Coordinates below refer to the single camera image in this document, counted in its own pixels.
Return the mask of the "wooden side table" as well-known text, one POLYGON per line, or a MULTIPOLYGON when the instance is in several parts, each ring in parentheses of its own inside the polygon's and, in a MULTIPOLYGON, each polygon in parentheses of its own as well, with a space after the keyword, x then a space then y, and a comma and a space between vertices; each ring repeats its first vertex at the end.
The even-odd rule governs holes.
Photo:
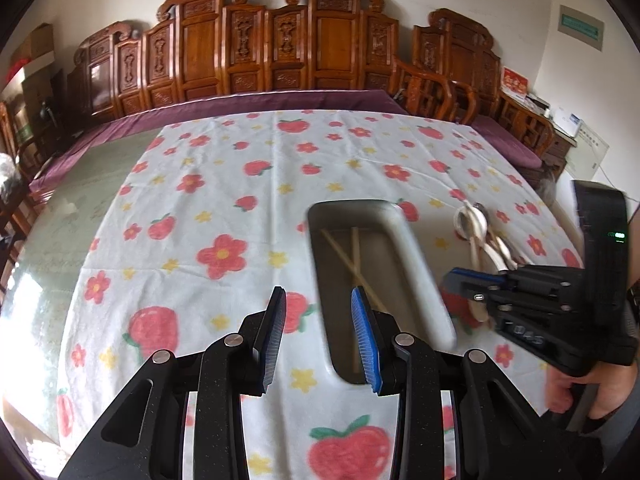
POLYGON ((553 140, 547 151, 540 156, 544 164, 551 170, 554 180, 558 180, 566 167, 566 158, 571 148, 577 145, 576 140, 570 138, 560 130, 555 129, 553 140))

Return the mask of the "glass coffee table top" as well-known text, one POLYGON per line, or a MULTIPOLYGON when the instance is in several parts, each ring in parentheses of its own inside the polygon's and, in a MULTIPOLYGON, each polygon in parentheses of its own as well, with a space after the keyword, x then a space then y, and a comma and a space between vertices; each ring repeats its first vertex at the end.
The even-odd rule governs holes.
POLYGON ((29 417, 49 416, 79 270, 108 207, 157 133, 89 148, 28 234, 1 308, 1 396, 29 417))

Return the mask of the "grey wall electrical panel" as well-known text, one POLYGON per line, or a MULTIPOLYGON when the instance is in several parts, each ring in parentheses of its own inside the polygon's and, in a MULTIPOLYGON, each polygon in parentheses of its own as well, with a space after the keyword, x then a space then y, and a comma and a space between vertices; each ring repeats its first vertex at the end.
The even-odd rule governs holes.
POLYGON ((602 50, 604 23, 592 16, 560 5, 558 31, 598 51, 602 50))

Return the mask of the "white wall distribution box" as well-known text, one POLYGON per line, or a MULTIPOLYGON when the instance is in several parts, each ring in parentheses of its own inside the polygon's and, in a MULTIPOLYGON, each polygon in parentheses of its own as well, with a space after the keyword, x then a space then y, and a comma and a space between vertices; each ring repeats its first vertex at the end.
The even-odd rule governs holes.
POLYGON ((574 137, 576 145, 566 155, 566 170, 577 180, 592 180, 610 146, 582 122, 574 137))

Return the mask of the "rectangular metal tray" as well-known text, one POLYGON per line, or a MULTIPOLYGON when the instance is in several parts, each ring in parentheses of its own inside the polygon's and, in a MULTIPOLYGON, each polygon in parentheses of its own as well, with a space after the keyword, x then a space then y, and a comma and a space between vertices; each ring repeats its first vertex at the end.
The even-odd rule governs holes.
POLYGON ((439 351, 457 344, 454 323, 422 249, 401 208, 386 200, 327 200, 307 210, 308 237, 332 367, 338 377, 362 385, 352 371, 352 274, 321 234, 327 229, 350 256, 350 229, 359 229, 361 272, 404 332, 439 351))

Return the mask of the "white plastic ladle spoon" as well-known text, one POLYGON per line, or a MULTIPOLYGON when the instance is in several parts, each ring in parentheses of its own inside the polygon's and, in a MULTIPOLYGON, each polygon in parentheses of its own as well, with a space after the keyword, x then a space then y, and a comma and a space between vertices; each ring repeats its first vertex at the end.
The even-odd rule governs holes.
POLYGON ((464 206, 465 212, 472 223, 474 238, 480 242, 480 249, 492 262, 496 270, 499 272, 516 270, 518 264, 511 256, 506 243, 490 226, 485 211, 469 203, 465 203, 464 206))

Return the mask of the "white telephone device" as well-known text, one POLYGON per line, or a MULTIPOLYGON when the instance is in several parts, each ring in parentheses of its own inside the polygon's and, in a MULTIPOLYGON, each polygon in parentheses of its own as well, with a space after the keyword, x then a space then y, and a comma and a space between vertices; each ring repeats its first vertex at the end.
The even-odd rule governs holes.
POLYGON ((582 118, 558 107, 552 114, 552 124, 555 129, 560 130, 564 136, 575 139, 580 129, 584 125, 582 118))

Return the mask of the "stainless steel spoon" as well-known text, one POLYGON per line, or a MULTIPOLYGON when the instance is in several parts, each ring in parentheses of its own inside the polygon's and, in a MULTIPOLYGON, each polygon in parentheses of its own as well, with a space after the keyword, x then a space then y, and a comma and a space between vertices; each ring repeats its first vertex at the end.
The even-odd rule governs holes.
POLYGON ((532 260, 524 255, 512 252, 512 247, 502 238, 497 231, 492 227, 489 221, 488 210, 480 203, 473 205, 474 210, 479 214, 484 221, 485 229, 485 246, 491 247, 494 252, 499 256, 503 266, 506 270, 515 270, 520 266, 531 264, 532 260))

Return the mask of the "carved wooden sofa bench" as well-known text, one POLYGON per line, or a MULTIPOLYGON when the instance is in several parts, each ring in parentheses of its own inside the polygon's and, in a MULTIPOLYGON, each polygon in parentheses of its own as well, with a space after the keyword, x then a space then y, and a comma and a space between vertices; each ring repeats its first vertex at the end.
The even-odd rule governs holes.
POLYGON ((145 32, 115 22, 85 39, 67 77, 80 119, 109 122, 186 101, 288 90, 383 90, 445 119, 454 88, 402 62, 384 0, 166 0, 145 32))

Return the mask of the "strawberry flower print tablecloth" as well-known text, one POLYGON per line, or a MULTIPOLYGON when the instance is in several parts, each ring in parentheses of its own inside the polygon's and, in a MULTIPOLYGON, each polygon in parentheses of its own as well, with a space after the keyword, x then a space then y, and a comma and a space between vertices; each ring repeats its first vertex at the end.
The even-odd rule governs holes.
POLYGON ((282 110, 160 130, 96 231, 68 310, 58 368, 58 431, 73 452, 151 354, 206 349, 286 292, 276 378, 242 402, 257 479, 385 479, 397 402, 337 374, 324 330, 349 310, 351 281, 318 295, 308 209, 385 200, 405 216, 441 278, 467 266, 454 214, 481 204, 527 262, 578 266, 553 214, 473 129, 346 110, 282 110))

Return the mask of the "wooden chopstick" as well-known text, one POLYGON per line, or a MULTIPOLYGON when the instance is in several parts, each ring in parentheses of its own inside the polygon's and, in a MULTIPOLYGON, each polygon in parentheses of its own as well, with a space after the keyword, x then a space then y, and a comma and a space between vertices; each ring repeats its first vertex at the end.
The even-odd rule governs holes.
MULTIPOLYGON (((352 248, 352 264, 354 265, 354 273, 352 274, 352 288, 359 285, 358 272, 360 271, 360 240, 359 229, 353 226, 350 229, 350 247, 352 248)), ((361 361, 358 349, 357 336, 354 336, 354 350, 352 350, 352 371, 359 375, 361 373, 361 361)))
POLYGON ((352 274, 352 277, 355 279, 355 283, 358 286, 361 286, 369 299, 373 302, 375 307, 384 313, 390 313, 390 311, 386 308, 386 305, 372 288, 372 286, 367 282, 361 272, 361 249, 360 249, 360 237, 359 237, 359 229, 351 228, 350 229, 350 256, 346 254, 345 249, 337 243, 337 240, 334 236, 327 230, 322 229, 321 234, 324 239, 329 243, 337 257, 341 260, 341 262, 346 266, 349 272, 352 274))

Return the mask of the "red desk calendar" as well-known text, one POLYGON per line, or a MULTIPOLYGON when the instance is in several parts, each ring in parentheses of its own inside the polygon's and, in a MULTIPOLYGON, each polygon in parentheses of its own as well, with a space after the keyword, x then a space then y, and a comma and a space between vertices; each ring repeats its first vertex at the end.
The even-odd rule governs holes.
POLYGON ((506 66, 502 68, 500 86, 513 99, 524 100, 528 93, 528 79, 506 66))

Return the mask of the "dark storage cabinet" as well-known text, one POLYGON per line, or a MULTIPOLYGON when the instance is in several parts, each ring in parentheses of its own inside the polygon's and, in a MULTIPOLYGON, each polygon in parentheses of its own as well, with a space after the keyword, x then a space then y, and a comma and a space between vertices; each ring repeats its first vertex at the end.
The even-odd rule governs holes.
POLYGON ((63 129, 51 84, 52 51, 22 66, 1 91, 1 144, 14 162, 41 164, 58 148, 63 129))

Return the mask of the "purple sofa cushion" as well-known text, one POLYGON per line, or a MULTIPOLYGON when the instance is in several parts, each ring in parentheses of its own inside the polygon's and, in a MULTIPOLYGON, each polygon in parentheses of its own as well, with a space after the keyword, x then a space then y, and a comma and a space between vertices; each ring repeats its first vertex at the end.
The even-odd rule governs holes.
POLYGON ((70 148, 53 157, 50 165, 30 182, 29 191, 38 198, 47 195, 64 179, 86 151, 96 146, 135 136, 175 122, 272 110, 356 110, 405 114, 383 90, 288 90, 215 96, 145 110, 98 125, 81 133, 70 148))

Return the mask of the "cardboard box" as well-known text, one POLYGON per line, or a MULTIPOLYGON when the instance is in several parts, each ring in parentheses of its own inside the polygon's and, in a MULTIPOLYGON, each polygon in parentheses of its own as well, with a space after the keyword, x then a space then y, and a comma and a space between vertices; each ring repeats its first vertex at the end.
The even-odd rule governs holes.
POLYGON ((53 26, 42 23, 32 30, 10 57, 12 64, 21 60, 32 61, 54 50, 53 26))

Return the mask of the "dark wooden chair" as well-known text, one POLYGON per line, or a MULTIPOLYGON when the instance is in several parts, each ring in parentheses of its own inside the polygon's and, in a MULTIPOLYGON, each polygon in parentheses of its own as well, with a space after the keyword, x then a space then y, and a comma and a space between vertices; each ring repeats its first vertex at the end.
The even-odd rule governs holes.
POLYGON ((1 275, 6 274, 9 264, 16 263, 18 244, 24 243, 32 228, 26 214, 21 211, 24 205, 35 212, 29 201, 29 190, 21 171, 12 157, 1 154, 1 275))

